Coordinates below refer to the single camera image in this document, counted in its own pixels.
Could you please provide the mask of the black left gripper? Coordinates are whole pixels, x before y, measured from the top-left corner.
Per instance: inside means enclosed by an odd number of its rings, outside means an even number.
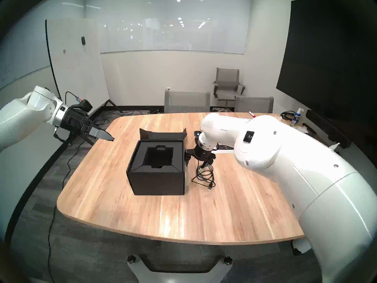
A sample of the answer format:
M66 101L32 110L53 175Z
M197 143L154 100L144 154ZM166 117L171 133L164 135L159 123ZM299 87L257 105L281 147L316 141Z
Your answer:
M114 141L106 130L92 125L88 113L92 105L71 105L63 116L63 129L82 136L88 135L95 139Z

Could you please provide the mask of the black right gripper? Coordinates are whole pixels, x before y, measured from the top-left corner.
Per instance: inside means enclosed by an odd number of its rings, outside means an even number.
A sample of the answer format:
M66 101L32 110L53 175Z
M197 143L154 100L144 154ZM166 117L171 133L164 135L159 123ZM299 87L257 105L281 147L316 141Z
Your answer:
M184 162L188 167L191 157L194 157L198 161L206 162L206 167L212 166L216 155L211 151L202 149L199 145L196 145L194 149L186 149L184 152Z

